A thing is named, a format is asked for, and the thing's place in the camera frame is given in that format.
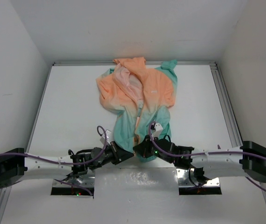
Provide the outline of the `orange and teal jacket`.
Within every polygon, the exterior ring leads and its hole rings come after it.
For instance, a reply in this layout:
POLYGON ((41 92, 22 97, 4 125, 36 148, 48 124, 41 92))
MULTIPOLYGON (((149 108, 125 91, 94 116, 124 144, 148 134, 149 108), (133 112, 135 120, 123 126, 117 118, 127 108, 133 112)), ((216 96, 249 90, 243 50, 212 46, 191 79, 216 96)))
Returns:
POLYGON ((132 153, 133 147, 148 135, 150 124, 159 123, 160 138, 171 136, 169 108, 177 92, 177 60, 148 68, 144 57, 114 59, 115 68, 96 79, 100 103, 117 115, 113 138, 118 146, 132 153))

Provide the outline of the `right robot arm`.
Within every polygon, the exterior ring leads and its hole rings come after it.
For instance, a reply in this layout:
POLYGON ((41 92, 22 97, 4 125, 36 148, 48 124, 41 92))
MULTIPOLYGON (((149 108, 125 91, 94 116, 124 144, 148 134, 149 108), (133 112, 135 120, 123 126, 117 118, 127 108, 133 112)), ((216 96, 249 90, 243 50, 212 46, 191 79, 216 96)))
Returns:
POLYGON ((250 177, 266 183, 266 147, 253 141, 244 141, 239 147, 200 150, 193 147, 177 146, 166 138, 146 136, 133 150, 144 159, 157 157, 180 169, 193 169, 199 183, 217 177, 250 177))

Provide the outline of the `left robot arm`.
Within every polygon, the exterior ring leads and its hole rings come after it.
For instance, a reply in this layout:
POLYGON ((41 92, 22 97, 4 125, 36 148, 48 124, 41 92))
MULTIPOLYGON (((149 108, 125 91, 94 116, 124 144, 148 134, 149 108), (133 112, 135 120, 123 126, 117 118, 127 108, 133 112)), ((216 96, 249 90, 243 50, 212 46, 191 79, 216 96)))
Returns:
POLYGON ((115 142, 102 148, 68 151, 66 156, 41 157, 16 148, 0 154, 0 189, 24 180, 55 179, 62 182, 76 180, 89 171, 111 163, 117 165, 134 156, 115 142))

